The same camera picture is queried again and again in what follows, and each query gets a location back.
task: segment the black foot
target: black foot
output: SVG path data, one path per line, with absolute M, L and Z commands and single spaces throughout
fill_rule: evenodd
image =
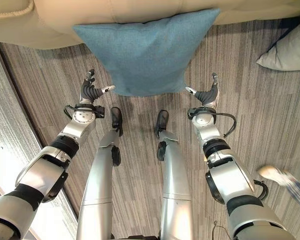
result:
M 124 130 L 122 128 L 122 114 L 118 107 L 111 108 L 111 117 L 112 117 L 112 127 L 119 131 L 119 137 L 124 134 Z
M 159 138 L 159 132 L 167 129 L 167 124 L 169 121 L 169 113 L 166 110 L 161 110 L 158 114 L 158 118 L 156 120 L 154 133 Z

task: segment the beige sofa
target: beige sofa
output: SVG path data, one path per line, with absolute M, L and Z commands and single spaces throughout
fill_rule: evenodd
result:
M 73 25 L 147 22 L 220 8 L 216 25 L 300 15 L 300 0 L 0 0 L 0 42 L 36 49 L 82 43 Z

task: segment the black cable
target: black cable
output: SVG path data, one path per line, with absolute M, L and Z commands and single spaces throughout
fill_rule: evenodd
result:
M 226 232 L 226 234 L 227 234 L 227 236 L 228 236 L 228 238 L 231 240 L 231 237 L 230 237 L 230 235 L 229 235 L 227 229 L 226 229 L 224 226 L 217 225 L 217 223 L 218 223 L 218 221 L 214 221 L 214 222 L 213 222 L 214 226 L 213 226 L 213 228 L 212 228 L 212 240 L 215 240 L 215 228 L 216 228 L 216 227 L 219 227 L 219 228 L 224 229 L 225 232 Z
M 226 134 L 223 134 L 223 137 L 226 138 L 228 137 L 237 127 L 237 119 L 235 116 L 233 116 L 232 114 L 230 113 L 224 113 L 224 112 L 211 112 L 211 111 L 201 111 L 200 114 L 204 114 L 204 113 L 207 113 L 207 114 L 211 114 L 211 115 L 221 115 L 221 116 L 226 116 L 226 117 L 229 117 L 229 118 L 232 118 L 233 119 L 233 124 L 231 126 L 231 128 L 229 129 L 229 131 L 226 133 Z
M 262 187 L 262 192 L 261 192 L 260 196 L 258 196 L 258 199 L 264 200 L 269 194 L 268 186 L 265 184 L 264 181 L 258 181 L 258 180 L 254 179 L 253 182 L 254 182 L 254 184 Z

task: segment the person's leg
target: person's leg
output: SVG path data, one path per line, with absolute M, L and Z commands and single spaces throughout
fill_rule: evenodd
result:
M 273 166 L 263 166 L 257 171 L 262 177 L 275 181 L 287 188 L 292 197 L 300 204 L 300 182 L 288 172 L 280 171 Z

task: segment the white pillow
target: white pillow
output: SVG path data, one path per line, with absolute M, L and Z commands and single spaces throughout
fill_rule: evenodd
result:
M 274 70 L 300 70 L 300 24 L 264 53 L 256 63 Z

